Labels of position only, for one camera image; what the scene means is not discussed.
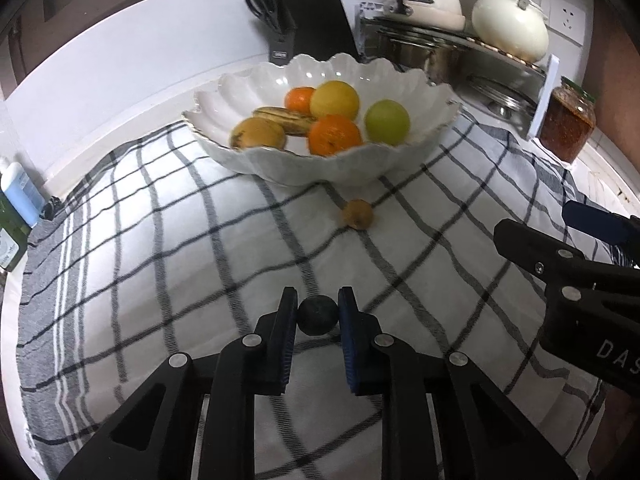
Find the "person's right hand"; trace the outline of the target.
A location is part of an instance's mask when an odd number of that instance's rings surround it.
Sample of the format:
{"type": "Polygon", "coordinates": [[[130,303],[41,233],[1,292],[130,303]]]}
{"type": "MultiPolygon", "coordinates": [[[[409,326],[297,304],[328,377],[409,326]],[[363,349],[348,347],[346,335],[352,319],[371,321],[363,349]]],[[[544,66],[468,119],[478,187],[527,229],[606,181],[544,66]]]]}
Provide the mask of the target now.
{"type": "Polygon", "coordinates": [[[626,440],[639,417],[639,402],[615,387],[606,390],[604,414],[588,453],[590,474],[597,478],[626,440]]]}

